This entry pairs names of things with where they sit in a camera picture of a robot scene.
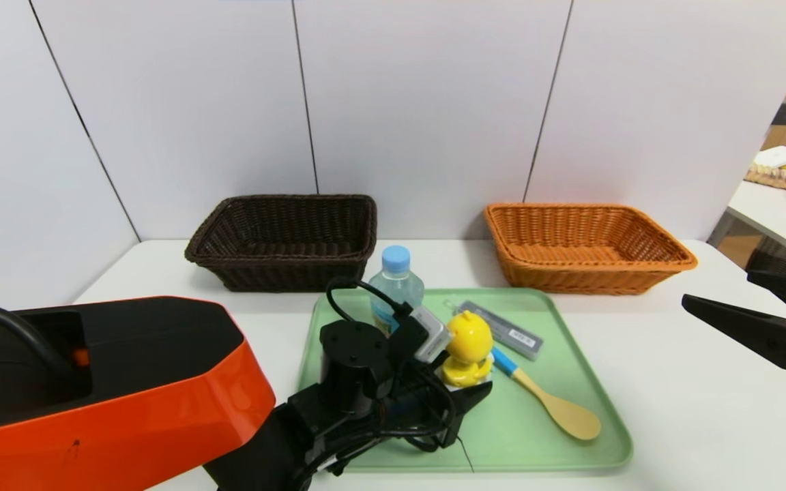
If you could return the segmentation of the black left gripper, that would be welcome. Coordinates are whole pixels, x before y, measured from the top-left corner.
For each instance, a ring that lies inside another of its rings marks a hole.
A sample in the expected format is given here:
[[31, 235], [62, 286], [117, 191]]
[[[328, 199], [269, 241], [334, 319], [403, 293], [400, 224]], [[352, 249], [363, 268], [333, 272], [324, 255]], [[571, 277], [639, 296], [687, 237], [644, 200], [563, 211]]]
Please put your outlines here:
[[400, 366], [399, 373], [397, 373], [400, 381], [405, 381], [405, 373], [410, 372], [412, 376], [417, 377], [424, 385], [430, 387], [430, 393], [445, 401], [446, 411], [440, 415], [433, 413], [439, 425], [414, 428], [395, 427], [392, 430], [387, 430], [387, 438], [404, 439], [412, 447], [418, 449], [443, 448], [446, 446], [446, 435], [456, 420], [490, 396], [493, 388], [493, 355], [487, 357], [491, 367], [489, 373], [478, 380], [476, 385], [468, 387], [454, 386], [446, 382], [443, 376], [443, 364], [449, 358], [448, 352], [441, 352], [434, 360], [434, 373], [419, 366], [417, 361], [406, 361]]

